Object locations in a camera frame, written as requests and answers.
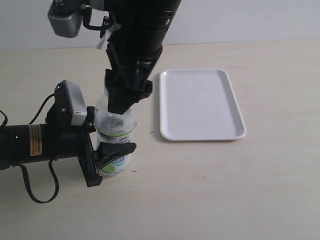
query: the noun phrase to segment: table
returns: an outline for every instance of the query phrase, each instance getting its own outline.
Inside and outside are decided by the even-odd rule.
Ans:
[[[44,205],[29,199],[20,168],[0,172],[1,240],[318,240],[319,63],[320,40],[165,46],[150,76],[154,94],[138,106],[128,170],[86,188],[78,161],[59,160],[60,193]],[[93,48],[0,51],[0,109],[10,125],[27,124],[62,80],[95,105],[108,67],[105,51]],[[161,137],[159,73],[202,68],[228,72],[245,138]],[[47,163],[27,167],[34,194],[48,199]]]

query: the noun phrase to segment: warning label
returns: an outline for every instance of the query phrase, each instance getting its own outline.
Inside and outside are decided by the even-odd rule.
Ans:
[[[29,125],[30,156],[42,155],[42,131],[40,125]]]

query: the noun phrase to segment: white tray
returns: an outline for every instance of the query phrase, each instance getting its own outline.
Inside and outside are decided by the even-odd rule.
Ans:
[[[160,131],[170,141],[230,141],[246,127],[228,74],[221,69],[160,74]]]

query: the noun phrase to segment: black cable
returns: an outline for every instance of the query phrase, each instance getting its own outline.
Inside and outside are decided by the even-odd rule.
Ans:
[[[44,106],[46,105],[46,103],[49,101],[50,98],[54,97],[55,94],[51,94],[49,95],[45,100],[44,102],[42,103],[41,107],[39,108],[38,112],[36,113],[36,115],[34,116],[34,118],[32,119],[32,121],[29,123],[29,125],[33,124],[35,122],[35,120],[37,120],[37,118],[39,117],[42,109],[44,108]]]
[[[50,172],[52,174],[52,177],[53,177],[53,180],[54,180],[54,184],[55,184],[55,191],[54,191],[54,194],[53,196],[48,200],[48,201],[40,201],[38,200],[34,194],[32,193],[32,190],[31,190],[31,186],[30,186],[30,179],[29,179],[29,174],[28,174],[28,170],[26,168],[26,166],[22,165],[22,164],[18,164],[17,166],[19,166],[22,170],[22,175],[23,175],[23,181],[24,181],[24,185],[25,185],[25,189],[26,189],[26,192],[28,193],[28,195],[30,196],[30,198],[36,202],[37,204],[47,204],[47,203],[50,203],[52,200],[54,200],[58,193],[59,193],[59,189],[60,189],[60,186],[59,186],[59,181],[58,181],[58,178],[57,178],[57,175],[55,173],[55,170],[52,166],[52,162],[54,161],[54,159],[51,159],[49,161],[49,169],[50,169]]]
[[[7,115],[6,115],[3,111],[1,111],[1,110],[0,110],[0,113],[4,116],[3,123],[2,123],[1,126],[0,126],[0,128],[2,128],[2,127],[5,127],[5,126],[7,125],[7,123],[8,123],[8,117],[7,117]]]

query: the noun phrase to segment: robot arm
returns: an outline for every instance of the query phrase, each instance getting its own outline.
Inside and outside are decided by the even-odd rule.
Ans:
[[[124,114],[134,103],[149,97],[153,83],[148,80],[160,55],[162,43],[181,0],[54,0],[48,18],[54,32],[67,38],[78,35],[81,23],[100,31],[111,25],[106,53],[111,68],[105,72],[109,112]],[[91,26],[92,9],[109,12],[101,26]]]

